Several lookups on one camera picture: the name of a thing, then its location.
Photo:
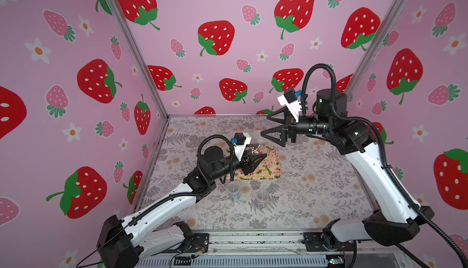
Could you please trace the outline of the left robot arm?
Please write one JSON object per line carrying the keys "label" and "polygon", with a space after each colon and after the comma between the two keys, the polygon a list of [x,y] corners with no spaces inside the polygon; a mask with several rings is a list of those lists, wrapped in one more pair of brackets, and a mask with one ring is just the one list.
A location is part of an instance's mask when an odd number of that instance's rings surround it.
{"label": "left robot arm", "polygon": [[216,189],[216,182],[234,180],[235,173],[252,174],[267,157],[252,154],[251,138],[237,133],[235,142],[223,135],[204,139],[197,149],[195,168],[166,196],[122,219],[108,218],[96,245],[102,268],[133,268],[140,260],[179,248],[193,237],[190,227],[178,222],[158,230],[171,217],[195,205]]}

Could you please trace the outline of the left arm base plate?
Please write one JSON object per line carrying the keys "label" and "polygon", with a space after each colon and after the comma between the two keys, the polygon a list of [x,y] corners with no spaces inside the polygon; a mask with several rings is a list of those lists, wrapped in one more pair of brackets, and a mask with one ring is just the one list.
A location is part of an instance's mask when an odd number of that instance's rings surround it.
{"label": "left arm base plate", "polygon": [[162,253],[197,253],[205,252],[208,249],[210,240],[209,233],[195,233],[193,236],[185,238],[180,244],[164,250]]}

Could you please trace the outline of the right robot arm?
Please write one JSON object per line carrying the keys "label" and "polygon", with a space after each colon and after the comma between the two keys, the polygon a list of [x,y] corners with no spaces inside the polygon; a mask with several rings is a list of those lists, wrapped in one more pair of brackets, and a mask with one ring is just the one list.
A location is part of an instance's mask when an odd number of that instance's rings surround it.
{"label": "right robot arm", "polygon": [[[307,84],[310,76],[323,69],[330,75],[331,87],[316,94],[313,115],[307,115]],[[422,206],[402,185],[387,162],[385,144],[373,123],[357,116],[347,116],[347,96],[336,89],[336,76],[327,64],[312,66],[304,77],[302,90],[287,89],[278,98],[281,109],[267,115],[279,126],[264,130],[261,136],[284,147],[287,141],[296,141],[298,135],[316,138],[335,146],[351,162],[379,209],[369,216],[348,220],[335,219],[327,224],[318,242],[327,250],[338,250],[342,243],[370,241],[385,246],[396,246],[420,267],[426,265],[402,246],[412,240],[427,224],[457,254],[462,266],[468,258],[462,249],[433,221],[433,210]]]}

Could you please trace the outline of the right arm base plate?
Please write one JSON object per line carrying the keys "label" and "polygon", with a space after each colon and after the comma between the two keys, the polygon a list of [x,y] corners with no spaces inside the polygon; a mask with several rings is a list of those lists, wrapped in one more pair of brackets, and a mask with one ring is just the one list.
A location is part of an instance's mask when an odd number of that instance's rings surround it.
{"label": "right arm base plate", "polygon": [[352,242],[339,242],[333,235],[322,232],[306,232],[303,244],[308,252],[352,252]]}

